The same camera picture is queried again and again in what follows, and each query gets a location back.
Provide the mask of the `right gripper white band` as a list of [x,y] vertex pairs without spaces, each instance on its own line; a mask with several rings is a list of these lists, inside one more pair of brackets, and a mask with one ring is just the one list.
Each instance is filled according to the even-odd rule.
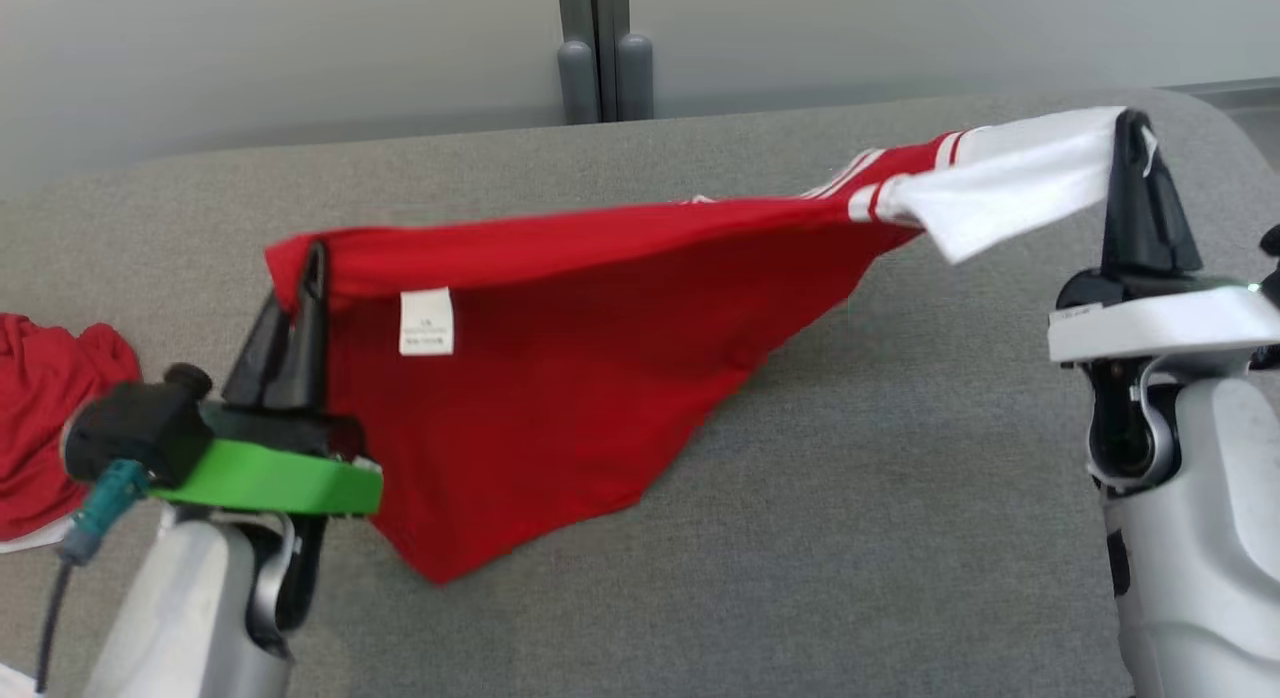
[[[1144,113],[1115,120],[1101,254],[1105,272],[1203,269],[1172,174]],[[1277,306],[1257,287],[1224,277],[1079,272],[1050,314],[1056,364],[1254,350],[1276,345]]]

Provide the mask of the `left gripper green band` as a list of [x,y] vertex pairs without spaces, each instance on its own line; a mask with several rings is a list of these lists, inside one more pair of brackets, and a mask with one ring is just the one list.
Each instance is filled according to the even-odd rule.
[[[150,496],[250,514],[365,517],[379,512],[384,476],[369,456],[357,419],[248,410],[324,407],[328,284],[328,248],[314,241],[296,292],[293,333],[291,315],[269,291],[221,389],[223,402],[233,407],[202,405],[212,442],[182,485],[154,487]],[[283,394],[271,397],[287,351],[288,403]]]

